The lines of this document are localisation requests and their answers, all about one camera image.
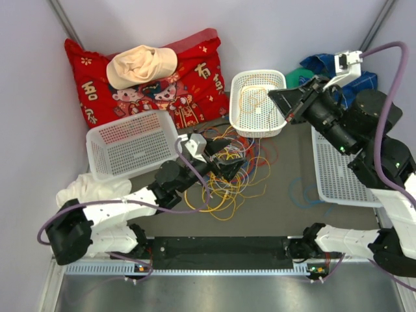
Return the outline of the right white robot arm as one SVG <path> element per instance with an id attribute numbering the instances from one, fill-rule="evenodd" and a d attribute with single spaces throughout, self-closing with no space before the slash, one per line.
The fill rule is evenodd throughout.
<path id="1" fill-rule="evenodd" d="M 324 252 L 364 257 L 386 272 L 415 276 L 415 160 L 405 143 L 388 133 L 402 116 L 383 92 L 360 91 L 351 106 L 341 101 L 342 88 L 322 76 L 269 98 L 290 124 L 309 123 L 341 155 L 350 155 L 348 168 L 385 209 L 391 227 L 354 230 L 315 223 L 304 230 L 289 253 L 303 258 Z"/>

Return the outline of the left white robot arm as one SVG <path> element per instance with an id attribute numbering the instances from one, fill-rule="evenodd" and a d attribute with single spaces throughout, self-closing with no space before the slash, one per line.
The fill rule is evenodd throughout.
<path id="1" fill-rule="evenodd" d="M 187 159 L 180 152 L 180 142 L 176 141 L 174 148 L 179 160 L 163 162 L 148 186 L 113 200 L 67 201 L 41 227 L 38 242 L 51 247 L 59 265 L 98 253 L 142 257 L 148 248 L 146 235 L 129 221 L 158 213 L 177 214 L 174 207 L 181 202 L 180 195 L 195 183 L 209 191 L 205 176 L 210 173 L 232 181 L 244 164 L 244 158 L 223 160 L 216 156 L 230 144 L 229 139 L 190 135 L 184 143 L 190 155 Z"/>

